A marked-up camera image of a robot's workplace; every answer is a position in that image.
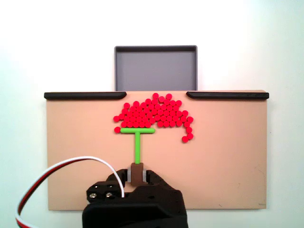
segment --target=tan board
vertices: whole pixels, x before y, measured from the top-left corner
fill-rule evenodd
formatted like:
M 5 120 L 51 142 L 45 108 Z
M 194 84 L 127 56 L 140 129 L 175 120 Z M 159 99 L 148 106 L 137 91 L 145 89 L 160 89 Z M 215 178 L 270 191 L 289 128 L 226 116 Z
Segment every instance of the tan board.
M 266 208 L 266 100 L 194 100 L 171 92 L 194 118 L 194 138 L 183 127 L 142 134 L 142 162 L 181 190 L 187 209 Z M 116 170 L 134 162 L 134 135 L 115 134 L 125 102 L 153 92 L 127 92 L 121 100 L 47 100 L 47 155 L 51 166 L 77 156 L 96 156 Z M 71 164 L 48 179 L 50 210 L 83 210 L 86 190 L 111 171 L 96 161 Z M 126 191 L 132 190 L 127 185 Z

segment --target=red circular piece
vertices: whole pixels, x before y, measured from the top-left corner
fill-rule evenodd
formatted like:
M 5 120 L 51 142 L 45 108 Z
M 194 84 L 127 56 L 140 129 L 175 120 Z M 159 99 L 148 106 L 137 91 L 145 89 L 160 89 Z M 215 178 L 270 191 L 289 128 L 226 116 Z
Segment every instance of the red circular piece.
M 167 121 L 171 122 L 172 121 L 172 116 L 168 115 L 167 116 Z
M 163 104 L 163 105 L 161 105 L 161 109 L 162 109 L 163 111 L 165 111 L 165 110 L 167 109 L 167 106 L 166 106 L 165 104 Z
M 175 127 L 175 122 L 174 121 L 170 121 L 170 127 Z
M 126 108 L 126 109 L 128 109 L 128 108 L 130 108 L 130 104 L 129 103 L 124 103 L 123 107 Z
M 156 120 L 156 121 L 160 121 L 160 119 L 161 119 L 161 116 L 160 116 L 160 115 L 156 115 L 156 116 L 155 116 L 155 120 Z
M 188 138 L 189 140 L 193 139 L 193 134 L 192 134 L 192 133 L 187 134 L 187 138 Z
M 115 131 L 115 133 L 119 133 L 120 132 L 120 127 L 115 127 L 114 131 Z
M 163 127 L 163 122 L 162 121 L 157 122 L 157 126 L 158 127 Z
M 185 110 L 185 111 L 182 111 L 182 115 L 183 115 L 183 116 L 187 116 L 187 115 L 188 115 L 188 111 L 186 111 L 186 110 Z
M 144 123 L 146 123 L 146 122 L 148 122 L 148 118 L 145 116 L 145 117 L 142 118 L 142 121 L 143 121 Z
M 182 138 L 181 138 L 181 140 L 184 142 L 184 143 L 186 143 L 186 142 L 188 142 L 188 137 L 187 136 L 183 136 Z
M 180 120 L 176 121 L 176 126 L 178 126 L 178 127 L 182 126 L 182 121 L 180 121 Z
M 133 123 L 133 127 L 138 128 L 139 127 L 139 123 L 138 122 L 134 122 Z
M 150 122 L 146 122 L 146 124 L 144 125 L 146 128 L 151 127 L 151 123 Z
M 161 121 L 163 121 L 163 122 L 164 122 L 164 121 L 166 121 L 166 120 L 167 120 L 167 117 L 166 117 L 166 116 L 164 116 L 164 115 L 162 115 L 162 116 L 161 116 Z
M 114 118 L 113 118 L 113 120 L 114 120 L 114 122 L 118 122 L 119 121 L 119 116 L 114 116 Z
M 189 122 L 184 122 L 184 127 L 190 127 L 190 123 Z
M 134 106 L 134 107 L 138 107 L 138 106 L 139 106 L 139 102 L 138 102 L 138 101 L 134 101 L 134 102 L 133 102 L 133 106 Z
M 162 110 L 162 109 L 158 110 L 158 111 L 157 111 L 157 114 L 158 114 L 158 115 L 163 115 L 163 110 Z
M 181 102 L 180 100 L 178 100 L 178 101 L 175 102 L 175 104 L 176 104 L 178 107 L 180 107 L 181 104 L 182 104 L 182 102 Z
M 163 96 L 160 96 L 160 97 L 158 98 L 158 101 L 159 101 L 160 103 L 163 103 L 163 102 L 165 101 L 165 98 L 164 98 Z
M 168 100 L 171 100 L 171 99 L 172 99 L 172 94 L 167 94 L 167 95 L 166 95 L 166 98 L 167 98 Z
M 174 116 L 172 117 L 172 119 L 173 119 L 173 121 L 178 121 L 178 120 L 179 120 L 179 117 L 178 117 L 177 115 L 174 115 Z
M 169 126 L 170 126 L 169 121 L 165 121 L 165 122 L 163 122 L 163 126 L 164 126 L 164 127 L 169 127 Z
M 157 99 L 158 98 L 158 93 L 154 93 L 153 95 L 152 95 L 152 97 L 154 98 L 154 99 Z
M 156 105 L 157 103 L 158 103 L 157 99 L 153 99 L 153 100 L 152 100 L 152 104 L 153 104 L 153 105 Z
M 187 121 L 188 121 L 189 123 L 192 123 L 192 122 L 193 122 L 193 118 L 192 118 L 191 116 L 188 116 Z
M 170 104 L 170 101 L 166 99 L 163 103 L 164 103 L 165 105 L 169 105 L 169 104 Z
M 119 117 L 120 120 L 123 120 L 124 119 L 124 114 L 119 114 L 118 117 Z
M 146 99 L 146 104 L 147 104 L 147 105 L 151 104 L 151 99 L 149 99 L 149 98 Z
M 176 115 L 177 115 L 178 117 L 180 117 L 180 116 L 182 116 L 182 112 L 181 112 L 181 111 L 177 111 L 177 112 L 176 112 Z
M 170 115 L 170 112 L 169 112 L 168 110 L 166 110 L 166 111 L 163 112 L 163 114 L 164 114 L 165 116 L 168 116 L 168 115 Z
M 191 133 L 191 132 L 192 132 L 192 128 L 191 128 L 191 127 L 187 127 L 187 128 L 186 128 L 186 132 L 187 132 L 187 133 Z
M 127 127 L 133 127 L 133 123 L 132 122 L 128 122 L 127 123 Z
M 182 122 L 184 123 L 184 122 L 187 121 L 187 118 L 186 118 L 185 116 L 182 116 L 182 117 L 180 118 L 180 121 L 182 121 Z
M 171 105 L 168 105 L 168 106 L 167 106 L 167 110 L 168 110 L 168 111 L 172 111 L 172 110 L 173 110 L 173 107 L 172 107 Z
M 139 127 L 143 128 L 144 127 L 144 122 L 140 122 Z

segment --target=white wall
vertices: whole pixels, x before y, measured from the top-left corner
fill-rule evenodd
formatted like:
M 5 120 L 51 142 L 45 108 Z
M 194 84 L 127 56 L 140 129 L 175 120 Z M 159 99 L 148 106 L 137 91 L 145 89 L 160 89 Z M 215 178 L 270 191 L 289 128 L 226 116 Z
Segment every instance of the white wall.
M 302 2 L 0 1 L 0 227 L 16 227 L 21 193 L 47 167 L 44 92 L 113 90 L 116 45 L 193 44 L 200 90 L 270 99 L 267 209 L 188 211 L 190 228 L 304 227 Z M 80 212 L 48 211 L 46 183 L 22 216 L 82 227 Z

